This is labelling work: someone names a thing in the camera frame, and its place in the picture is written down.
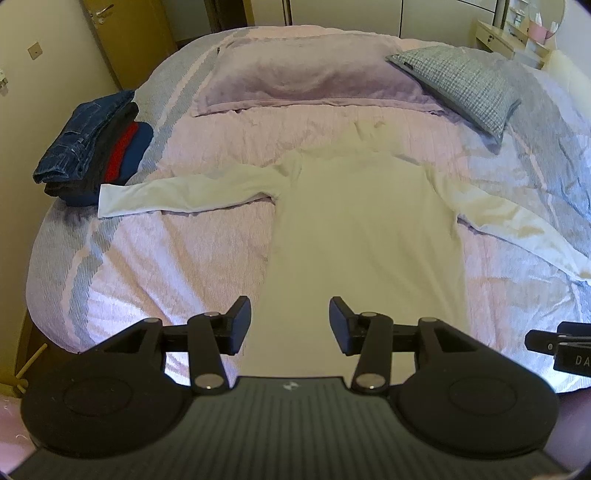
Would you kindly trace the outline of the white long sleeve shirt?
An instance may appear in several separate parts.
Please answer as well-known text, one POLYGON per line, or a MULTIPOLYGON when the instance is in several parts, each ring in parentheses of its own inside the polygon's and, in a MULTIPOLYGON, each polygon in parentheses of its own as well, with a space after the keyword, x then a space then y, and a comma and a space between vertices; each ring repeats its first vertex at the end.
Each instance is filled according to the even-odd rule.
POLYGON ((349 377, 329 327, 339 296, 400 324, 469 327, 460 222, 523 248, 578 281, 590 262, 530 210, 399 158, 384 123, 356 123, 329 145, 273 165, 101 188, 102 218, 200 213, 273 201, 270 257, 235 376, 349 377))

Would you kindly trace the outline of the folded black garment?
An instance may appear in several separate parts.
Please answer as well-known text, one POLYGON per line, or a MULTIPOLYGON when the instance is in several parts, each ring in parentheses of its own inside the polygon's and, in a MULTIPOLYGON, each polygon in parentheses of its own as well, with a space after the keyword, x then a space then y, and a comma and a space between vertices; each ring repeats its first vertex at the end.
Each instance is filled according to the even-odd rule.
POLYGON ((68 206, 96 205, 111 153, 128 127, 133 124, 138 111, 135 102, 130 102, 121 108, 98 134, 89 166, 82 178, 49 182, 44 188, 45 194, 60 198, 68 206))

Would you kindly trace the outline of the folded red garment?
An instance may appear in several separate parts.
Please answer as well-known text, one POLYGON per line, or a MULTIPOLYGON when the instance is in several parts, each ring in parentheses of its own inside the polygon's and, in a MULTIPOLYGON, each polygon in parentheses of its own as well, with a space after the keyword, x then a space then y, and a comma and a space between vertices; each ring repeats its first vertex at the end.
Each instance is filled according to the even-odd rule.
POLYGON ((125 152, 136 135, 138 129, 139 124, 133 121, 125 128, 123 133, 118 138, 113 149, 111 150, 110 157, 106 165, 103 178, 104 183, 113 183, 118 179, 125 152))

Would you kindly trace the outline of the folded blue garment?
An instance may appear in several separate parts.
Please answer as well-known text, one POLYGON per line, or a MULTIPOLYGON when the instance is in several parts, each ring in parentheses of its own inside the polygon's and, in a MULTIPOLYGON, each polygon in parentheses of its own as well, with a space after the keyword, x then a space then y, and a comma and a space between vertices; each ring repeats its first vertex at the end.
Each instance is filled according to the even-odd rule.
POLYGON ((148 123, 137 123, 139 124, 139 129, 125 152, 121 171, 117 180, 113 183, 104 183, 102 180, 97 187, 86 193, 60 194, 59 198, 68 206, 95 206, 98 203, 99 190, 102 184, 125 185, 126 182, 137 172, 142 157, 153 138, 153 129, 148 123))

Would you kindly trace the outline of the folded blue jeans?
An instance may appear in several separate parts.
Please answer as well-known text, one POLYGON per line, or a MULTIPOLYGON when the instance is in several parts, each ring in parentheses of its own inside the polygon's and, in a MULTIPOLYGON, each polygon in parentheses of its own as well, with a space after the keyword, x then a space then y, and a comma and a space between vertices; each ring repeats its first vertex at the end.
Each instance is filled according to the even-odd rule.
POLYGON ((80 180, 86 173, 98 134, 130 102, 133 90, 97 98, 76 107, 57 138, 39 161, 33 180, 45 188, 49 182, 80 180))

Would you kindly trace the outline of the lilac pillow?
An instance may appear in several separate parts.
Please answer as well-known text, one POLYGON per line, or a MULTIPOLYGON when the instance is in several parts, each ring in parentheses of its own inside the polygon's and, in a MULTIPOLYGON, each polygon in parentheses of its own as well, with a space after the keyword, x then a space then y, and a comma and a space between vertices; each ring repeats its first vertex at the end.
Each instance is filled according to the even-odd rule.
POLYGON ((236 39, 219 51, 191 115, 291 105, 441 114, 443 107, 417 80, 387 61, 400 51, 397 38, 362 33, 236 39))

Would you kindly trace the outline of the cream dressing table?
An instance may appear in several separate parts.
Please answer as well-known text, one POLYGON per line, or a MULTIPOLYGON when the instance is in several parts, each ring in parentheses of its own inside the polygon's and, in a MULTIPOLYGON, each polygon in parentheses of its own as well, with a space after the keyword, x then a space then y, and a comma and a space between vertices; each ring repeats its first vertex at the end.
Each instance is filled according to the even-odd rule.
POLYGON ((535 69, 542 69, 550 55, 546 48, 527 35, 517 35, 502 30, 483 21, 477 21, 475 42, 478 48, 490 53, 498 53, 509 60, 515 60, 535 69))

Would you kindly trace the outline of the wooden door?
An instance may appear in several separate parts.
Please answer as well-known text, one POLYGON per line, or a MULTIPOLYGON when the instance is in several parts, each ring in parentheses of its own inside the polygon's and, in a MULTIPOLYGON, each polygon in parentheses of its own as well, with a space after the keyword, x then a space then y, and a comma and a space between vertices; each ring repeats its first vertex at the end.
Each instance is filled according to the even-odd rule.
POLYGON ((141 86, 164 60, 177 51, 160 0, 83 0, 90 23, 118 85, 141 86), (113 3, 102 25, 88 13, 113 3))

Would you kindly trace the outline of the pink container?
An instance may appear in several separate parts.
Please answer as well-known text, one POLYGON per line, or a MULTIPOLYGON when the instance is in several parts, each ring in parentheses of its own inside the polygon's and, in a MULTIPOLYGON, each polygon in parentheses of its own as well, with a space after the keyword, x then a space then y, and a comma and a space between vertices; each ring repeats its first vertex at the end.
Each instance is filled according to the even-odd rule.
POLYGON ((535 21, 530 21, 528 24, 528 37, 540 45, 544 45, 547 39, 548 30, 535 21))

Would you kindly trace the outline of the white wardrobe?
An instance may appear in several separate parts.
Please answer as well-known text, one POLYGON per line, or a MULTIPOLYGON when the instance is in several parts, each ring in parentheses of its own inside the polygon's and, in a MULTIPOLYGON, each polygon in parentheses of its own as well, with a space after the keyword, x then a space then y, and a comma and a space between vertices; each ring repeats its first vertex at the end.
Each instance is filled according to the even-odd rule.
POLYGON ((494 21, 497 3, 481 0, 257 0, 257 26, 318 25, 469 46, 477 23, 494 21))

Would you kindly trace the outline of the round mirror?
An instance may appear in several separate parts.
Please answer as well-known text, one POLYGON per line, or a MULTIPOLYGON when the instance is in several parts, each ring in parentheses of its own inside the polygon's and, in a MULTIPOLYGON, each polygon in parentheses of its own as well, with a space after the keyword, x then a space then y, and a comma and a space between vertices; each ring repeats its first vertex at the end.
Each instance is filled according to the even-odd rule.
POLYGON ((510 0, 505 10, 503 29, 512 35, 521 32, 528 36, 528 24, 535 21, 548 30, 548 40, 557 33, 565 9, 566 2, 563 0, 510 0))

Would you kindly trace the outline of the beige wall switch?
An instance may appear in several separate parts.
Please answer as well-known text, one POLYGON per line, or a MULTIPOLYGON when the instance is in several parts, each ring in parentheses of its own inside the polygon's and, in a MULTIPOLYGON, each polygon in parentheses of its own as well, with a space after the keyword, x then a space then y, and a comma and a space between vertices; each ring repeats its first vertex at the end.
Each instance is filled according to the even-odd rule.
POLYGON ((35 42, 27 49, 27 51, 32 60, 37 59, 43 53, 42 47, 39 42, 35 42))

